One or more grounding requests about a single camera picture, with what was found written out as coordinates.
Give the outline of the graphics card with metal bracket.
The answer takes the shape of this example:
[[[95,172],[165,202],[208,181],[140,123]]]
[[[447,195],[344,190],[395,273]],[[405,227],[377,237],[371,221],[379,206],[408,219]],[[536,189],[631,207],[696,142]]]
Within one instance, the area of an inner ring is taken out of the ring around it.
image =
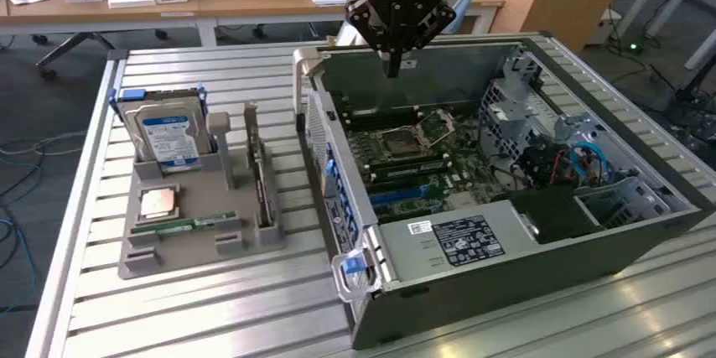
[[[252,102],[244,103],[244,123],[247,131],[247,165],[253,171],[253,181],[256,183],[256,197],[260,204],[261,228],[276,225],[276,202],[273,170],[269,166],[269,156],[261,141],[257,106]]]

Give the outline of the open metal socket cover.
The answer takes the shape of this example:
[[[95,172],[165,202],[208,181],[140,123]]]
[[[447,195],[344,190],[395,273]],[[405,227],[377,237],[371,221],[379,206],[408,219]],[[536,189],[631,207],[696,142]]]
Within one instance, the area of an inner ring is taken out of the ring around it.
[[[415,134],[424,148],[432,148],[453,132],[453,117],[441,108],[429,112],[415,125]]]

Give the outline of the silver drive cage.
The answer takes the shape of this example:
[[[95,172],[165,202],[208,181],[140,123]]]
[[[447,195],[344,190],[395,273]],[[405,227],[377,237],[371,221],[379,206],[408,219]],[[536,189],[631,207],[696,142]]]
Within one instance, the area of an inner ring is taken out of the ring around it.
[[[496,153],[493,167],[517,189],[611,184],[613,169],[596,144],[605,128],[589,113],[569,115],[553,104],[543,72],[532,54],[519,51],[483,94],[477,134],[483,149]]]

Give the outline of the white box red button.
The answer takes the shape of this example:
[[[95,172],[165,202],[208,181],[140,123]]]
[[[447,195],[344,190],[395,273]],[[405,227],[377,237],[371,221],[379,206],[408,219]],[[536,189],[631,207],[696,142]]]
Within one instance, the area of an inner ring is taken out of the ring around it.
[[[592,37],[592,44],[604,44],[608,41],[611,34],[621,22],[621,14],[612,8],[608,8],[601,15],[600,22]]]

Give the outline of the CPU socket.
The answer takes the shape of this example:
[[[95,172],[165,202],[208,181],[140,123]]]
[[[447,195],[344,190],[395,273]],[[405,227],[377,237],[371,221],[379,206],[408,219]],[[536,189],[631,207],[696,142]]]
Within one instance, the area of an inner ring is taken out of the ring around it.
[[[396,128],[379,134],[379,145],[388,160],[417,157],[423,154],[423,146],[407,128]]]

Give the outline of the RAM stick with white label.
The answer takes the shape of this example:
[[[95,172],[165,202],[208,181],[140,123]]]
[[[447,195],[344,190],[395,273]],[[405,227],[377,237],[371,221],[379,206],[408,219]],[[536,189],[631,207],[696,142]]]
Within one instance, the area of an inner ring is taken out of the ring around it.
[[[368,166],[368,178],[372,182],[385,182],[408,176],[421,176],[443,172],[451,165],[448,159],[429,158]]]

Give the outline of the blue expansion slot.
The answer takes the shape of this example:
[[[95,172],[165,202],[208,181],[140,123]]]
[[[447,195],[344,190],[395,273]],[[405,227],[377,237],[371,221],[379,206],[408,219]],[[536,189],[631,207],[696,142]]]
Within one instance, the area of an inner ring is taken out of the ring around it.
[[[379,190],[369,193],[369,201],[372,206],[385,205],[403,200],[421,198],[428,193],[428,190],[429,186],[427,184],[408,186],[399,189]]]

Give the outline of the silver chipset heatsink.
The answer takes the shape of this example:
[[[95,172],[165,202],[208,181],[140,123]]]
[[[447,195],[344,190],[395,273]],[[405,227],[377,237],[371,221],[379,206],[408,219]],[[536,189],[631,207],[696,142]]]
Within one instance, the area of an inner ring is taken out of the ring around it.
[[[460,210],[475,205],[477,205],[477,203],[471,192],[459,192],[449,195],[447,198],[447,206],[451,210]]]

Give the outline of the hard disk with blue carrier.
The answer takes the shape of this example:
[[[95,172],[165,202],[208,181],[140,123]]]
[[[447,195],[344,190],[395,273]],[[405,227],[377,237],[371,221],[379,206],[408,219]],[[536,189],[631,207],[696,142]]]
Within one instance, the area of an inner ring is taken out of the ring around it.
[[[213,152],[205,127],[205,88],[173,91],[111,90],[108,105],[128,130],[136,158],[165,173],[196,169]]]

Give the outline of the grey parts rack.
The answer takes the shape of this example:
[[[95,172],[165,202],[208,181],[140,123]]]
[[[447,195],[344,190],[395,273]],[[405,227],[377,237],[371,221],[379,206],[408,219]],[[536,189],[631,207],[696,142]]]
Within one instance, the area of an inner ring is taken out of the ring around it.
[[[205,126],[217,148],[199,158],[196,169],[165,173],[156,162],[133,162],[119,262],[123,279],[273,252],[287,246],[271,152],[265,148],[273,170],[277,218],[275,226],[261,228],[261,209],[253,171],[247,165],[247,146],[241,149],[228,147],[225,135],[231,124],[224,112],[209,114]],[[140,217],[141,194],[145,190],[161,188],[175,190],[175,210],[167,216],[145,220]],[[136,226],[195,219],[228,211],[233,211],[239,218],[204,230],[167,234],[155,231],[129,233]]]

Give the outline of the silver disk bay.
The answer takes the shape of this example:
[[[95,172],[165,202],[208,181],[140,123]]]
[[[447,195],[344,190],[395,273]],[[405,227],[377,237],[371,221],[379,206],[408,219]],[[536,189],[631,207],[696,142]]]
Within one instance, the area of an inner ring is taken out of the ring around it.
[[[637,177],[596,188],[581,187],[576,198],[604,228],[615,228],[672,212],[664,199]]]

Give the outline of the grey power supply unit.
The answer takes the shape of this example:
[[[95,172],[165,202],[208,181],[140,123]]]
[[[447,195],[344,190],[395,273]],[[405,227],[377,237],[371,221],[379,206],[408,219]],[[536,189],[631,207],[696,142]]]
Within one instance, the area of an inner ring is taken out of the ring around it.
[[[539,247],[508,200],[395,221],[379,232],[395,278],[403,283],[504,262]]]

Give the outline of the black chair base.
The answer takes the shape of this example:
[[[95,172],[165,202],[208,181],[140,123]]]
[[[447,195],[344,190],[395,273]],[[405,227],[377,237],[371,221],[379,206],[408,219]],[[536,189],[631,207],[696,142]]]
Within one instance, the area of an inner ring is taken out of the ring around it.
[[[79,32],[76,34],[72,34],[69,38],[60,45],[57,45],[36,63],[39,76],[44,80],[53,80],[57,77],[56,71],[48,69],[47,66],[87,40],[96,41],[105,50],[115,49],[115,46],[100,33]]]

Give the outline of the green RAM stick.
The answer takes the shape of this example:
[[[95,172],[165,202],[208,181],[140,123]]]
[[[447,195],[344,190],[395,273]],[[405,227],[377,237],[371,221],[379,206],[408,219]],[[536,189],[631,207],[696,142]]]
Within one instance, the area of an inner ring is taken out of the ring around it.
[[[129,233],[140,234],[155,231],[159,234],[167,234],[183,231],[204,230],[207,228],[215,227],[219,223],[232,221],[237,218],[237,214],[233,211],[228,211],[216,215],[209,215],[195,219],[185,218],[148,224],[145,226],[136,226],[129,230]]]

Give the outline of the open black PC case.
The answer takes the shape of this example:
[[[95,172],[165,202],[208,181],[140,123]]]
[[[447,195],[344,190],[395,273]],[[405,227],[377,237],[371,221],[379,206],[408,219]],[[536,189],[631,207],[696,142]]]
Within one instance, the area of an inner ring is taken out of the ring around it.
[[[379,232],[392,222],[379,223],[368,205],[332,98],[348,96],[357,109],[375,111],[468,102],[479,113],[488,84],[519,51],[543,66],[541,91],[553,104],[569,115],[589,113],[605,128],[596,144],[613,169],[611,184],[637,177],[672,212],[604,228],[576,198],[581,187],[517,189],[512,177],[497,170],[508,188],[489,203],[513,204],[537,249],[504,262],[403,283]],[[716,171],[547,35],[440,39],[405,56],[393,78],[367,46],[301,47],[293,69],[296,129],[351,344],[359,350],[617,274],[716,213]],[[364,258],[364,272],[344,275],[340,263],[347,257]]]

